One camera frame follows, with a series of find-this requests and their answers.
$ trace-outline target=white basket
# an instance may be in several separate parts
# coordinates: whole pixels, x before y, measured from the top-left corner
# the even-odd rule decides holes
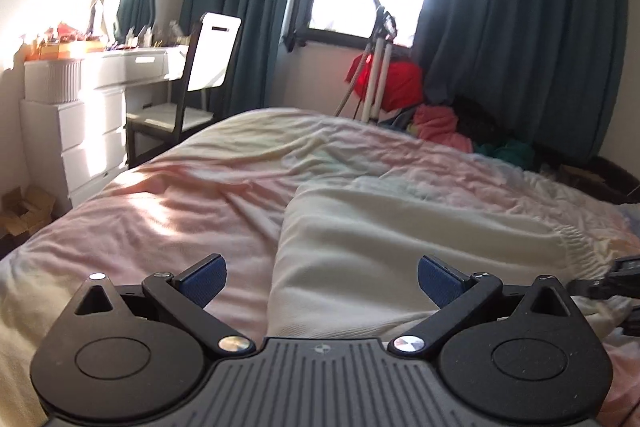
[[[34,60],[24,65],[24,95],[31,102],[67,103],[79,99],[80,58]]]

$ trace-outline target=black device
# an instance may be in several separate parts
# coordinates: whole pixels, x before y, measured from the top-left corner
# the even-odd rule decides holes
[[[142,285],[91,275],[31,363],[46,426],[598,425],[612,367],[554,277],[512,287],[423,257],[418,284],[441,310],[386,349],[285,338],[257,349],[202,309],[225,281],[219,255]]]
[[[576,279],[567,285],[567,290],[571,295],[596,300],[614,295],[640,299],[640,256],[616,259],[602,279]]]

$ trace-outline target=pink cloth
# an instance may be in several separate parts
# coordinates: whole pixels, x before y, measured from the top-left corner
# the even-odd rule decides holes
[[[447,145],[466,153],[474,151],[471,140],[456,133],[458,117],[450,107],[422,104],[415,111],[414,125],[418,129],[418,138],[422,140]]]
[[[639,427],[640,408],[633,411],[631,416],[629,413],[640,401],[640,343],[630,337],[622,343],[613,342],[616,345],[605,341],[614,378],[598,420],[605,426]]]

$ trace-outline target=triangular opening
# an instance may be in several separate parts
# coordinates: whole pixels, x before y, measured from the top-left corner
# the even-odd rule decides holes
[[[76,310],[76,315],[90,315],[92,313],[110,312],[113,310],[111,302],[102,286],[91,286]]]
[[[562,299],[552,288],[543,288],[540,291],[531,306],[531,311],[544,315],[555,315],[556,317],[569,316],[569,310],[567,310]]]

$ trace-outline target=metal screw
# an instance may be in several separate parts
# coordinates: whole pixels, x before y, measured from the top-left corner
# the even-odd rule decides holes
[[[241,353],[251,347],[251,341],[244,337],[238,337],[235,335],[220,339],[218,347],[230,353]]]
[[[405,353],[417,353],[424,349],[424,340],[413,335],[405,335],[394,340],[394,347]]]

